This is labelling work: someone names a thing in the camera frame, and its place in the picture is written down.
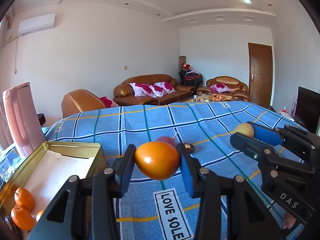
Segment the right hand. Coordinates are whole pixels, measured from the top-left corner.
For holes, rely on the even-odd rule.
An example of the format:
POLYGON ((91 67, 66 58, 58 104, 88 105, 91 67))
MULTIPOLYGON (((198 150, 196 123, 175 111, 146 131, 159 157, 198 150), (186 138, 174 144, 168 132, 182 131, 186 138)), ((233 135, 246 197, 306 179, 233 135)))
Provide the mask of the right hand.
POLYGON ((283 229, 291 229, 296 222, 295 217, 293 217, 288 212, 285 212, 283 217, 283 229))

